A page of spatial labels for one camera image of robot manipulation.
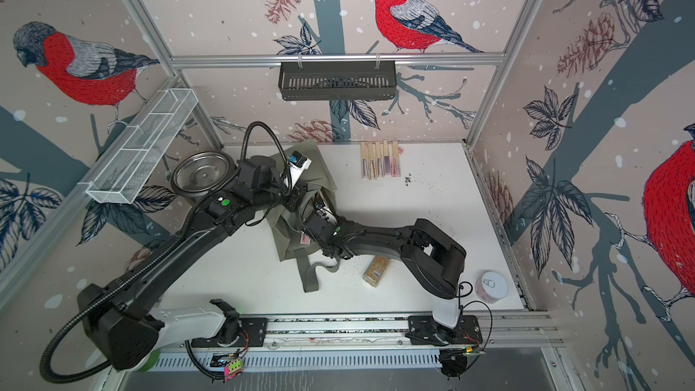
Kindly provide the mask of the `olive green tote bag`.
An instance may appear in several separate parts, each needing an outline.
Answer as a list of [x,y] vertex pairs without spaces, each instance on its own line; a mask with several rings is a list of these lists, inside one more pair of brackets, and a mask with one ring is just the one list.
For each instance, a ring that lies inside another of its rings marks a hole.
[[336,264],[324,264],[324,262],[312,264],[309,261],[309,257],[320,251],[320,248],[312,241],[309,245],[300,243],[302,222],[313,208],[315,196],[319,195],[330,210],[334,210],[335,192],[338,187],[315,141],[306,140],[296,144],[287,150],[287,154],[291,155],[293,151],[298,151],[311,160],[311,166],[302,173],[299,180],[306,184],[307,193],[297,210],[288,211],[284,206],[277,206],[270,211],[267,221],[273,234],[279,260],[295,262],[302,281],[302,289],[305,293],[314,293],[320,288],[316,269],[322,267],[330,273],[335,273],[340,269],[340,265],[337,262]]

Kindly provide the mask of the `purple folding fan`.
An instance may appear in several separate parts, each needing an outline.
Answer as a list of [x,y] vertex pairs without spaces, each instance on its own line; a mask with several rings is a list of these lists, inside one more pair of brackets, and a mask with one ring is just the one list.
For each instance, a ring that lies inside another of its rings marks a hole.
[[391,147],[390,147],[390,142],[387,140],[384,140],[382,143],[382,150],[383,150],[383,169],[384,169],[384,176],[385,177],[390,177],[392,175],[392,165],[391,165]]

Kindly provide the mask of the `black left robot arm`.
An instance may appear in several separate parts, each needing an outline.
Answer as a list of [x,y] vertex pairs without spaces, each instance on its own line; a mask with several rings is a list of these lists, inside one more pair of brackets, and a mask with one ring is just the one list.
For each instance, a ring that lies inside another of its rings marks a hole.
[[298,151],[290,155],[284,173],[270,157],[241,161],[225,184],[199,200],[174,238],[106,287],[92,284],[80,293],[85,333],[114,369],[135,369],[151,352],[181,341],[237,342],[239,314],[224,300],[182,311],[157,304],[190,267],[250,224],[257,212],[296,205],[306,190],[300,176],[310,165]]

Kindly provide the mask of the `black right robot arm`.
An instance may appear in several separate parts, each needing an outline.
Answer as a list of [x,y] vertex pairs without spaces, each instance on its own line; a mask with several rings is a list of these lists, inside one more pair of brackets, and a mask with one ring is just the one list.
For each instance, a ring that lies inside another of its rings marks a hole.
[[372,255],[397,260],[434,297],[459,297],[467,253],[427,219],[418,218],[412,226],[374,227],[317,208],[302,222],[302,233],[329,258],[340,261]]

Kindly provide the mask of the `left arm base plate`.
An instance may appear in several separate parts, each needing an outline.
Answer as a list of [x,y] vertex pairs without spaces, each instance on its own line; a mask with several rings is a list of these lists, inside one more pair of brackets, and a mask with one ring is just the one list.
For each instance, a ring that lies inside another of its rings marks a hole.
[[196,349],[260,348],[264,345],[269,320],[262,317],[242,317],[236,325],[224,327],[212,338],[192,340]]

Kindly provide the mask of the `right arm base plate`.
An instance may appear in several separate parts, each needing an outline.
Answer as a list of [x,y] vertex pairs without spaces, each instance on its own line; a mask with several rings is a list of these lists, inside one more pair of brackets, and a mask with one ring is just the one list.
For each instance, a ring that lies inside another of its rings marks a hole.
[[445,347],[450,345],[483,345],[479,320],[473,315],[463,315],[453,328],[438,323],[433,316],[414,315],[408,319],[405,337],[412,345]]

